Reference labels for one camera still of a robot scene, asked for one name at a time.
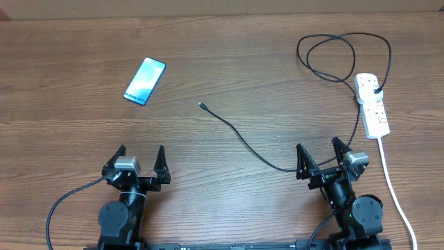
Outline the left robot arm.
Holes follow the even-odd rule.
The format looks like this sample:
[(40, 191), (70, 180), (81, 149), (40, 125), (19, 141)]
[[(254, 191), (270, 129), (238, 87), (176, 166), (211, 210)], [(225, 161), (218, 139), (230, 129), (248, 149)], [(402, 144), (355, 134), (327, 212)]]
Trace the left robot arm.
[(108, 185), (120, 191), (117, 201), (110, 201), (99, 211), (101, 234), (98, 249), (148, 249), (148, 243), (139, 234), (142, 228), (144, 208), (148, 192), (159, 192), (161, 185), (171, 182), (165, 150), (160, 146), (153, 177), (143, 177), (139, 161), (126, 155), (121, 145), (103, 166), (102, 176)]

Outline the blue Galaxy smartphone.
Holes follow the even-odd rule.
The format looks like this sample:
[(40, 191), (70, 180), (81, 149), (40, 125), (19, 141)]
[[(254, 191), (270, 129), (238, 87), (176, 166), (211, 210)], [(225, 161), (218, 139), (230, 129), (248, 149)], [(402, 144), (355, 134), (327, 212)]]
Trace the blue Galaxy smartphone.
[(145, 106), (166, 68), (163, 62), (145, 58), (124, 92), (124, 99)]

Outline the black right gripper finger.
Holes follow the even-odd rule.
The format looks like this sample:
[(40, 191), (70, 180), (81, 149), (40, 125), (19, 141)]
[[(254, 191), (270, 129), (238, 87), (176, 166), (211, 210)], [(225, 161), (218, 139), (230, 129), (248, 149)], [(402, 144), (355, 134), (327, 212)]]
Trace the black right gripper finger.
[(352, 151), (352, 149), (346, 145), (344, 142), (342, 142), (338, 137), (332, 138), (332, 144), (335, 151), (336, 161), (338, 164), (341, 164), (343, 162), (343, 159), (345, 158), (345, 155)]
[(314, 159), (309, 155), (306, 148), (301, 144), (296, 147), (297, 151), (297, 171), (296, 178), (298, 180), (311, 178), (314, 172), (319, 170), (318, 165)]

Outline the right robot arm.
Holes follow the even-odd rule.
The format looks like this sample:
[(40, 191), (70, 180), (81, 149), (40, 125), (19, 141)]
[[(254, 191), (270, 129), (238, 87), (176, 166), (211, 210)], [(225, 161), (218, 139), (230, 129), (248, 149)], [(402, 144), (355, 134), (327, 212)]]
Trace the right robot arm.
[(308, 240), (297, 240), (297, 249), (390, 249), (381, 240), (383, 204), (371, 194), (355, 196), (352, 183), (364, 173), (369, 157), (354, 151), (339, 138), (332, 139), (338, 165), (320, 169), (306, 148), (297, 150), (298, 180), (308, 179), (310, 190), (319, 189), (332, 213), (316, 227)]

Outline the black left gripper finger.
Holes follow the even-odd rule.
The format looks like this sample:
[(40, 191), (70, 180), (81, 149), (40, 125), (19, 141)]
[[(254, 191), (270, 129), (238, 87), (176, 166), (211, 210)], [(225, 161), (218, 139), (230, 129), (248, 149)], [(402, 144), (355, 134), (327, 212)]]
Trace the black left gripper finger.
[(114, 169), (114, 164), (116, 163), (118, 157), (125, 155), (126, 155), (126, 147), (124, 144), (122, 144), (117, 150), (117, 152), (113, 155), (113, 157), (111, 157), (111, 159), (109, 159), (109, 161), (107, 161), (106, 164), (104, 164), (101, 171), (101, 175), (105, 176), (109, 170)]
[(157, 158), (155, 161), (153, 171), (157, 174), (158, 183), (170, 184), (171, 174), (169, 172), (169, 168), (167, 165), (165, 148), (163, 145), (160, 146), (159, 151), (157, 153)]

